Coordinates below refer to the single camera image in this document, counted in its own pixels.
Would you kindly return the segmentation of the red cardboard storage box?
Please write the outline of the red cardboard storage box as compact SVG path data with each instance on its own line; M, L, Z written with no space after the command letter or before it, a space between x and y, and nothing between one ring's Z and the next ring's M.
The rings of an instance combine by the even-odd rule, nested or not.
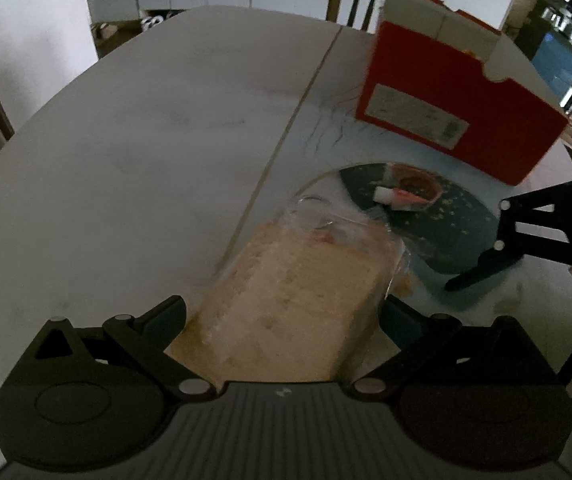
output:
M355 116L509 185L568 124L506 35L438 0L385 0Z

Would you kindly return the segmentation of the beige sponge block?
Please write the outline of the beige sponge block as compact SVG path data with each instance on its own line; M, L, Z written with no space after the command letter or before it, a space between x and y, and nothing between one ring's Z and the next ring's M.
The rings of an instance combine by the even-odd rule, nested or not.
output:
M385 222L302 196L257 227L170 354L215 388L336 379L374 331L404 252Z

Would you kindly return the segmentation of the dark green patterned mat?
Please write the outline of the dark green patterned mat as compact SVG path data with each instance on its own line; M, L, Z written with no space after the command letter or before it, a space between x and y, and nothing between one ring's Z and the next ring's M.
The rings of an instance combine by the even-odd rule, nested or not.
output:
M368 216L403 237L429 268L441 274L459 274L476 264L495 240L498 220L465 188L438 174L442 196L420 211L392 210L373 201L376 186L385 186L385 164L364 164L339 171L352 202Z

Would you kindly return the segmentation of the red snack wrapper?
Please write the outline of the red snack wrapper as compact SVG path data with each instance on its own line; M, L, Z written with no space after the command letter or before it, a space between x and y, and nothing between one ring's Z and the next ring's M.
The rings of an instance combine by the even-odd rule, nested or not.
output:
M405 191L430 200L431 205L427 208L431 207L443 194L443 188L435 179L434 174L399 162L386 164L383 183L386 188L403 188Z

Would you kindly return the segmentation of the small pink white bottle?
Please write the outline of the small pink white bottle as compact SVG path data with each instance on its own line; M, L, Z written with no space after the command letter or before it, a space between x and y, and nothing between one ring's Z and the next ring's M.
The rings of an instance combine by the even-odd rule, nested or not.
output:
M377 204L388 206L392 210L423 210L431 205L430 200L426 200L403 188L385 188L376 186L373 201Z

